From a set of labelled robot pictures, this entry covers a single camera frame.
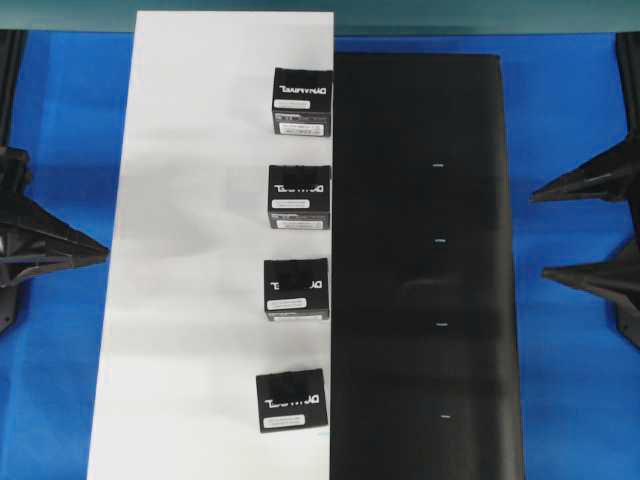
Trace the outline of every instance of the black mat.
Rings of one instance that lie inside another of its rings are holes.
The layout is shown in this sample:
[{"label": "black mat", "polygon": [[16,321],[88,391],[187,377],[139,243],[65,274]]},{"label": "black mat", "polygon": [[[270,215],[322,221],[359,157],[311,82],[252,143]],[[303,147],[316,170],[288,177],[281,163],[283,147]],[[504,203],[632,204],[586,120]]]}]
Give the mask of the black mat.
[{"label": "black mat", "polygon": [[331,480],[523,478],[499,59],[335,59]]}]

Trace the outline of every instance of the cardboard box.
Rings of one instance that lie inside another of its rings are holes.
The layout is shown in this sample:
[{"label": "cardboard box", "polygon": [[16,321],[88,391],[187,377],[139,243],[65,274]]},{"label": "cardboard box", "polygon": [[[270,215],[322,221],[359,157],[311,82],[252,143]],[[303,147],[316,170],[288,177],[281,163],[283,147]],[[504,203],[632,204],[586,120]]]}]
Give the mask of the cardboard box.
[{"label": "cardboard box", "polygon": [[274,322],[329,318],[329,263],[314,260],[265,260],[264,310]]},{"label": "cardboard box", "polygon": [[271,111],[277,134],[331,135],[333,72],[276,68]]},{"label": "cardboard box", "polygon": [[322,369],[256,377],[262,433],[328,424]]},{"label": "cardboard box", "polygon": [[269,166],[271,228],[323,230],[331,224],[331,167]]}]

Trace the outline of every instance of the blue background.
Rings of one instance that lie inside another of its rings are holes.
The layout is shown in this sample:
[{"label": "blue background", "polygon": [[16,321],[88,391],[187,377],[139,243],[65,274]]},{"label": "blue background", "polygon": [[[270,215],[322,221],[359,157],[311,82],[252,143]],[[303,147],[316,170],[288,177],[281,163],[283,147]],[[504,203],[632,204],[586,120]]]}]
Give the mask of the blue background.
[{"label": "blue background", "polygon": [[[105,245],[131,47],[129,34],[33,32],[15,99],[11,144],[31,154],[29,194]],[[527,478],[640,478],[640,351],[604,301],[540,278],[543,266],[607,258],[631,235],[627,207],[528,203],[624,137],[614,36],[341,37],[336,48],[501,56]],[[18,322],[0,336],[0,480],[85,478],[107,274],[89,267],[23,289]]]}]

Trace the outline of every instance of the box label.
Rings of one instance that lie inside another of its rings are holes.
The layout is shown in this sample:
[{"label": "box label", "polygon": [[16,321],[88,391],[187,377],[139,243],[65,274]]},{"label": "box label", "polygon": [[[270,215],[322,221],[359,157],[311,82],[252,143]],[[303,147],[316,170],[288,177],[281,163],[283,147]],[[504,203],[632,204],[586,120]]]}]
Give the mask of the box label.
[{"label": "box label", "polygon": [[322,230],[324,222],[322,220],[277,220],[276,226],[295,230]]},{"label": "box label", "polygon": [[311,202],[306,199],[287,198],[271,201],[271,208],[309,208]]},{"label": "box label", "polygon": [[285,135],[324,136],[324,125],[321,123],[281,123],[280,133]]},{"label": "box label", "polygon": [[290,315],[288,317],[272,317],[274,322],[286,322],[288,320],[314,321],[322,320],[322,315]]},{"label": "box label", "polygon": [[284,415],[282,417],[267,417],[262,421],[264,428],[285,428],[304,425],[304,415]]},{"label": "box label", "polygon": [[307,308],[307,299],[286,298],[283,300],[267,301],[267,310],[290,310],[292,308]]},{"label": "box label", "polygon": [[279,98],[273,101],[273,106],[276,108],[309,110],[311,108],[311,102],[309,100],[287,100]]}]

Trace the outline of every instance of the small black box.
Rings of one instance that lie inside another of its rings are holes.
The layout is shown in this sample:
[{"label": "small black box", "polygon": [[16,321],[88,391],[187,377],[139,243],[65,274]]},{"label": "small black box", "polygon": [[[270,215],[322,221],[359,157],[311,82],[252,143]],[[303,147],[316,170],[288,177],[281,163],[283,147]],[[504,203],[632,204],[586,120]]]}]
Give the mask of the small black box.
[{"label": "small black box", "polygon": [[264,311],[269,320],[327,320],[327,271],[326,258],[265,260]]},{"label": "small black box", "polygon": [[258,375],[260,432],[327,425],[322,369]]},{"label": "small black box", "polygon": [[331,135],[333,72],[276,68],[273,128],[285,135]]},{"label": "small black box", "polygon": [[269,166],[271,228],[328,229],[331,222],[331,167]]}]

